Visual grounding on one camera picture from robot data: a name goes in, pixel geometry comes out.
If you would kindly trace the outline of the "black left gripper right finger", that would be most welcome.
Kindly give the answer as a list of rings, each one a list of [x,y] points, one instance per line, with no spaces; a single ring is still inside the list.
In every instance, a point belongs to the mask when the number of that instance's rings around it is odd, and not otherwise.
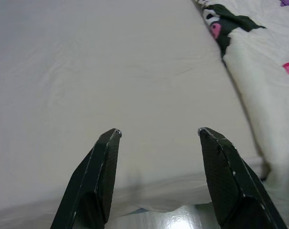
[[[221,229],[288,229],[256,173],[215,130],[198,130],[206,182]]]

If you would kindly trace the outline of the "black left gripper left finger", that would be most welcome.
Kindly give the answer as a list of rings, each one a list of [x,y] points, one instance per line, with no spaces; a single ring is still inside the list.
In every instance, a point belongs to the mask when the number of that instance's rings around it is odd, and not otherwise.
[[[73,172],[50,229],[104,229],[110,216],[122,133],[103,133]]]

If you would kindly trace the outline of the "cream cartoon print quilt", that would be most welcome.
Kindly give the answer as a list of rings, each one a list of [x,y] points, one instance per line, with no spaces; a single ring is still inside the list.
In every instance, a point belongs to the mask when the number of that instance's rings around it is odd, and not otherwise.
[[[270,166],[267,189],[289,199],[289,0],[195,0],[241,93]]]

